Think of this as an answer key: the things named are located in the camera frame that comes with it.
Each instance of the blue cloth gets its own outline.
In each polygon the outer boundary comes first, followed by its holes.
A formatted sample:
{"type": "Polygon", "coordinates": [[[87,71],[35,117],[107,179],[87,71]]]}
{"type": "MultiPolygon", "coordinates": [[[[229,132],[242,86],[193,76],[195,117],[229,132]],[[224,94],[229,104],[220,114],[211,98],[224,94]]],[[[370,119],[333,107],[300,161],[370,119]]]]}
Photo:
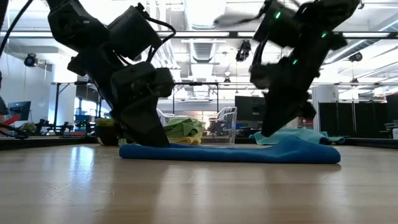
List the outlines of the blue cloth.
{"type": "Polygon", "coordinates": [[[303,139],[308,142],[312,142],[315,144],[343,144],[343,137],[328,137],[328,133],[326,132],[317,132],[311,129],[300,129],[300,128],[284,128],[277,131],[275,134],[267,137],[264,137],[261,132],[257,132],[250,136],[250,138],[254,138],[259,145],[273,145],[277,144],[281,139],[286,138],[287,136],[296,136],[300,139],[303,139]]]}
{"type": "Polygon", "coordinates": [[[298,164],[336,164],[340,153],[331,146],[310,143],[289,136],[278,144],[259,148],[210,147],[171,144],[170,148],[127,144],[120,147],[125,159],[161,159],[176,161],[263,162],[298,164]]]}

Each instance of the table surface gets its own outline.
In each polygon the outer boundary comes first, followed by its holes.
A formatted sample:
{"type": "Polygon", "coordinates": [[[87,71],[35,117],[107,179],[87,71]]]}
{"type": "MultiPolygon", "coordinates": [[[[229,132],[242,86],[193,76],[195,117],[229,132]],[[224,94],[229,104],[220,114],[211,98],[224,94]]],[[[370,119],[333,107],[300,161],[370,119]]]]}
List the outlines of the table surface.
{"type": "Polygon", "coordinates": [[[96,144],[0,151],[1,223],[397,223],[398,151],[337,149],[340,165],[125,160],[96,144]]]}

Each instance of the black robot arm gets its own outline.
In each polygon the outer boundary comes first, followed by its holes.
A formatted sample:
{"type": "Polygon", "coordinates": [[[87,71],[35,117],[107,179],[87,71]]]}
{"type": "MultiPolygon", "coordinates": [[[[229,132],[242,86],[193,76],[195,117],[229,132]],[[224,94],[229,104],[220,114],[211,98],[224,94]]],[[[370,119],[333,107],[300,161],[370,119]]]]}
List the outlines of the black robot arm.
{"type": "Polygon", "coordinates": [[[156,112],[159,97],[168,97],[173,78],[167,68],[154,68],[156,50],[175,35],[175,29],[150,18],[144,6],[129,7],[109,25],[92,17],[78,0],[47,0],[54,39],[78,52],[68,65],[88,75],[112,108],[119,135],[146,146],[167,147],[169,142],[156,112]],[[169,27],[173,34],[161,40],[147,21],[169,27]],[[131,65],[150,47],[147,61],[131,65]]]}
{"type": "Polygon", "coordinates": [[[302,4],[296,12],[276,0],[264,2],[259,15],[265,16],[253,37],[259,45],[250,68],[250,82],[259,89],[268,88],[263,135],[270,136],[297,116],[315,116],[307,91],[319,77],[328,52],[347,44],[332,30],[351,17],[358,4],[359,0],[319,0],[302,4]],[[293,51],[278,63],[263,65],[267,41],[293,51]]]}

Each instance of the ceiling duct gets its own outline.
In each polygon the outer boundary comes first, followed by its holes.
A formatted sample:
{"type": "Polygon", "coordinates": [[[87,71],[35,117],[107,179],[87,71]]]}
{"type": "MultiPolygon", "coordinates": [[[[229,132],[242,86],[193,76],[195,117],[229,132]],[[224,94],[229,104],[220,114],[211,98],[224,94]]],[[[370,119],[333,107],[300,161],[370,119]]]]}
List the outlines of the ceiling duct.
{"type": "MultiPolygon", "coordinates": [[[[144,4],[147,5],[146,2],[149,3],[149,13],[150,16],[154,19],[167,22],[166,20],[166,3],[165,1],[159,1],[159,5],[157,5],[156,0],[146,0],[143,1],[144,4]]],[[[151,23],[151,26],[154,28],[156,31],[166,31],[167,28],[164,26],[160,26],[158,24],[151,23]]],[[[166,43],[162,44],[160,48],[158,49],[157,53],[155,54],[154,59],[158,61],[161,64],[161,67],[165,68],[178,68],[177,62],[174,60],[174,53],[172,50],[172,46],[170,41],[167,41],[166,43]]]]}
{"type": "MultiPolygon", "coordinates": [[[[398,14],[395,14],[392,17],[386,19],[384,22],[376,26],[373,30],[379,32],[397,32],[398,14]]],[[[334,63],[343,60],[344,58],[348,58],[349,56],[379,42],[380,40],[381,39],[352,40],[345,48],[330,53],[327,56],[325,63],[334,63]]]]}
{"type": "MultiPolygon", "coordinates": [[[[214,30],[213,21],[225,12],[226,0],[183,0],[187,30],[214,30]]],[[[194,81],[206,81],[213,72],[215,43],[195,42],[190,44],[191,72],[194,81]]],[[[193,96],[209,97],[208,86],[195,86],[193,96]]]]}

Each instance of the yellow cloth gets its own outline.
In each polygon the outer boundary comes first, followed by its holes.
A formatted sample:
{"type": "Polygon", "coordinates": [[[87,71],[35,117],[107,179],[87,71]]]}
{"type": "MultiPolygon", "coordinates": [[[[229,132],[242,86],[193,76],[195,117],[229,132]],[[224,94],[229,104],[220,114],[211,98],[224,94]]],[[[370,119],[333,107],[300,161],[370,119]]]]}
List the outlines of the yellow cloth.
{"type": "Polygon", "coordinates": [[[169,142],[177,143],[177,144],[192,144],[199,145],[201,143],[202,132],[192,136],[192,137],[184,137],[184,138],[169,138],[169,142]]]}

